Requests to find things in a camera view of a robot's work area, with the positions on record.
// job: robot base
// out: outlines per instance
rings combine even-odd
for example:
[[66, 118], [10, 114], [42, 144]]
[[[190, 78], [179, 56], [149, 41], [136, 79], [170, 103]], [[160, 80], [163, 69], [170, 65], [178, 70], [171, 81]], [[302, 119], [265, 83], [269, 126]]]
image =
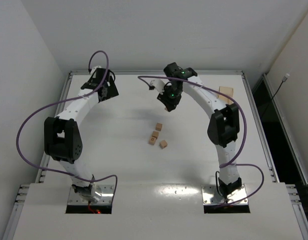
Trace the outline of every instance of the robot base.
[[[90, 208], [93, 211], [99, 210], [102, 214], [111, 214], [114, 187], [114, 185], [97, 185], [96, 194], [99, 196], [99, 200], [96, 203], [91, 203]], [[69, 191], [66, 213], [93, 214], [88, 209], [88, 202], [76, 194], [72, 187]]]
[[[241, 202], [234, 203], [231, 206], [216, 207], [225, 203], [225, 199], [217, 193], [215, 185], [202, 186], [204, 213], [206, 214], [229, 214], [229, 213], [250, 213], [248, 206], [248, 199]], [[233, 191], [228, 195], [227, 203], [243, 199], [247, 196], [246, 188], [244, 185], [238, 190]]]

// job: gray wall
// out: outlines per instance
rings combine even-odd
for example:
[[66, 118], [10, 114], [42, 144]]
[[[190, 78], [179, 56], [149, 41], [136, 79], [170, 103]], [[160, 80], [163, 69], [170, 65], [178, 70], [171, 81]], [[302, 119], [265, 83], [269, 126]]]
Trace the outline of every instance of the gray wall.
[[[17, 154], [17, 130], [30, 113], [59, 98], [64, 79], [21, 1], [0, 0], [0, 239], [19, 185], [37, 173]], [[21, 135], [21, 149], [34, 163], [43, 153], [43, 121], [54, 111], [35, 116]]]
[[105, 50], [112, 69], [239, 69], [253, 85], [308, 0], [22, 0], [64, 72]]
[[283, 49], [268, 77], [276, 90], [282, 77], [290, 73], [276, 95], [308, 174], [308, 14]]

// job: wooden cube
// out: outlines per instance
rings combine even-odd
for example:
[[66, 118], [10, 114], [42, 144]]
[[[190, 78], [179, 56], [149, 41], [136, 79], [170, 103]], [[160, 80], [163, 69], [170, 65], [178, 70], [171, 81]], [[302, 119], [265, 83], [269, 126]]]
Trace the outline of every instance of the wooden cube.
[[157, 123], [157, 124], [156, 124], [156, 128], [155, 128], [155, 129], [156, 129], [157, 131], [161, 131], [162, 128], [163, 128], [163, 125], [162, 125], [161, 123]]
[[164, 149], [165, 147], [167, 147], [167, 142], [165, 140], [162, 140], [160, 143], [159, 143], [159, 146]]
[[159, 132], [157, 132], [157, 131], [154, 131], [153, 133], [152, 133], [152, 137], [154, 137], [154, 138], [158, 138], [158, 135], [159, 135]]
[[155, 142], [156, 142], [156, 140], [157, 140], [156, 138], [154, 138], [153, 136], [151, 136], [148, 143], [151, 144], [151, 145], [154, 145]]
[[[228, 95], [230, 97], [233, 97], [233, 95], [234, 95], [234, 89], [232, 87], [220, 86], [219, 87], [219, 91], [222, 94], [226, 94], [226, 95]], [[223, 100], [227, 104], [232, 104], [233, 103], [231, 100], [229, 100], [228, 98], [226, 98], [225, 96], [222, 96], [220, 94], [218, 94], [218, 98]]]

